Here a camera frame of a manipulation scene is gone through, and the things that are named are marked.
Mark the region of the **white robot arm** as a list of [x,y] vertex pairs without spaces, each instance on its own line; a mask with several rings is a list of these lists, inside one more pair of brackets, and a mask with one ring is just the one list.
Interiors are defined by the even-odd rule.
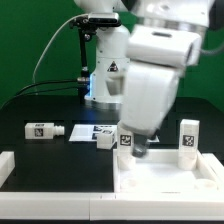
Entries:
[[119,125],[150,138],[198,63],[205,32],[224,27],[224,0],[74,0],[97,36],[99,64],[84,101],[119,105]]

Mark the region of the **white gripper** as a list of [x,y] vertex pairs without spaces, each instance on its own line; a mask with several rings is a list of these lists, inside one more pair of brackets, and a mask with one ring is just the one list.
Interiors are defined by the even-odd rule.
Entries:
[[194,32],[134,27],[120,112],[125,129],[151,136],[160,128],[175,101],[179,79],[198,61],[201,43]]

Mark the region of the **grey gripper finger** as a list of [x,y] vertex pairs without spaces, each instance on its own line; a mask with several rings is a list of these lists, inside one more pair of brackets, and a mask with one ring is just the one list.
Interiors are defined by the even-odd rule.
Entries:
[[149,148],[149,140],[147,136],[143,135],[134,135],[134,146],[132,149],[132,155],[136,158],[143,158],[147,154]]

